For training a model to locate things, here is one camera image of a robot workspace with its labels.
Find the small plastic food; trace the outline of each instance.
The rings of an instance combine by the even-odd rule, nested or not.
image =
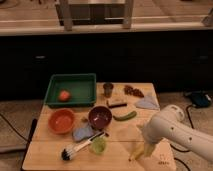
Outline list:
[[[71,94],[67,90],[61,90],[58,96],[58,100],[61,102],[67,102],[71,98]]]
[[[91,150],[95,154],[102,154],[106,148],[106,141],[102,137],[97,137],[92,141]]]
[[[120,116],[120,117],[113,115],[113,118],[116,121],[126,121],[126,120],[129,120],[131,118],[134,118],[136,115],[137,115],[137,112],[136,111],[132,111],[132,112],[128,113],[127,115]]]
[[[137,88],[133,88],[130,85],[125,85],[124,87],[124,93],[127,95],[133,95],[136,97],[144,97],[144,94],[142,93],[141,90],[137,89]]]

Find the green plastic tray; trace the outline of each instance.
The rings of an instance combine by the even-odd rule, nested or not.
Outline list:
[[[60,102],[61,90],[71,93],[67,102]],[[96,102],[95,74],[56,74],[52,75],[45,95],[44,103],[51,108],[70,106],[93,106]]]

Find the orange toy fruit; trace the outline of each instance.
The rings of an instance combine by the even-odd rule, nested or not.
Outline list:
[[[62,90],[59,93],[58,100],[61,102],[67,102],[71,98],[71,94],[67,90]]]

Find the green cup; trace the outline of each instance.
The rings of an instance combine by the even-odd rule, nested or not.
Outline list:
[[[92,141],[90,149],[95,154],[101,155],[106,148],[106,141],[102,137],[97,137]]]

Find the dark cabinet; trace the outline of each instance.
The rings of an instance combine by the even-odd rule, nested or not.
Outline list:
[[[0,99],[43,98],[56,73],[212,89],[212,38],[211,30],[0,37]]]

